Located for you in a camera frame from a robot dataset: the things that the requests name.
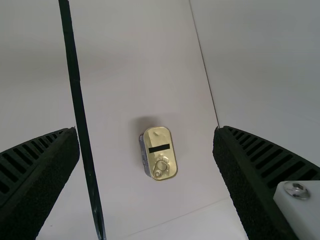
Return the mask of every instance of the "tin can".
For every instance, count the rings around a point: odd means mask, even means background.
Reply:
[[[139,136],[145,173],[156,181],[173,178],[178,172],[174,146],[169,129],[148,128]]]

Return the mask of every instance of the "white wall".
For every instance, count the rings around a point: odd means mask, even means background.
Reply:
[[[320,1],[191,0],[221,126],[320,166]]]
[[[70,5],[107,239],[245,239],[212,156],[217,120],[189,1]],[[1,150],[74,126],[58,1],[1,2],[0,27]],[[144,173],[138,142],[157,125],[178,164],[164,182]],[[37,239],[96,237],[80,162]]]

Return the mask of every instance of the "metal screw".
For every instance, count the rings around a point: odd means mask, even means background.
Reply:
[[[284,185],[284,190],[294,198],[307,200],[310,198],[310,193],[306,186],[297,181],[287,181]]]
[[[161,176],[161,171],[160,170],[155,171],[154,175],[156,177],[160,177]]]

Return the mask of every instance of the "black rod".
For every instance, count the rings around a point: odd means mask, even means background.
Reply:
[[[104,217],[99,196],[94,160],[91,151],[88,126],[86,121],[84,101],[80,85],[80,73],[75,44],[74,31],[72,27],[70,5],[68,0],[58,0],[62,21],[62,29],[68,65],[70,87],[74,108],[76,126],[81,148],[86,184],[89,192],[93,220],[99,240],[106,240]]]

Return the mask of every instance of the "pull tab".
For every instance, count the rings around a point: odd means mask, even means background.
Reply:
[[[165,156],[162,159],[158,160],[154,167],[153,176],[155,176],[156,178],[168,176],[170,169],[168,162],[169,159]]]

